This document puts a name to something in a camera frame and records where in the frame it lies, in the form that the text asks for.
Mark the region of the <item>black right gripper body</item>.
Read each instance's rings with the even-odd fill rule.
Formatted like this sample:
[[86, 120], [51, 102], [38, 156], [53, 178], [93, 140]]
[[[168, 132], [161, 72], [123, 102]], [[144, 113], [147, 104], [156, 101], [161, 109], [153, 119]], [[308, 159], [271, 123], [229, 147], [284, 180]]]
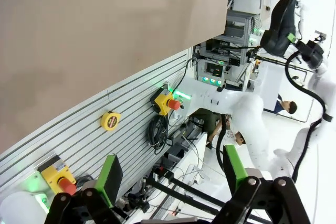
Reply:
[[315, 41], [309, 40], [307, 43], [304, 43], [299, 40], [296, 43], [296, 48], [310, 69], [320, 67], [323, 62], [324, 51]]

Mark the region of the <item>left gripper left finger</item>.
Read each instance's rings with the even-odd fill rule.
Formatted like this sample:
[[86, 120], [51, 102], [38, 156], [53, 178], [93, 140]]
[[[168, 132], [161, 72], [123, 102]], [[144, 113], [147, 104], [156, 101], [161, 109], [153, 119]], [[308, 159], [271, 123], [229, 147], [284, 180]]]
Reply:
[[57, 194], [45, 223], [120, 223], [112, 208], [117, 200], [123, 171], [116, 155], [108, 155], [93, 187], [74, 195]]

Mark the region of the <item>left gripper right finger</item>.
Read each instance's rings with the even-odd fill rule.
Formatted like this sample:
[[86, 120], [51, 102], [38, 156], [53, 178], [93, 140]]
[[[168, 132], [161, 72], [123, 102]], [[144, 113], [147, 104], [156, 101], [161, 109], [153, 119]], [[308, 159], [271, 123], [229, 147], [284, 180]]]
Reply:
[[310, 223], [295, 184], [290, 177], [265, 180], [248, 176], [233, 145], [223, 148], [223, 159], [219, 152], [232, 194], [224, 203], [212, 223], [246, 223], [252, 219], [252, 210], [264, 210], [272, 223]]

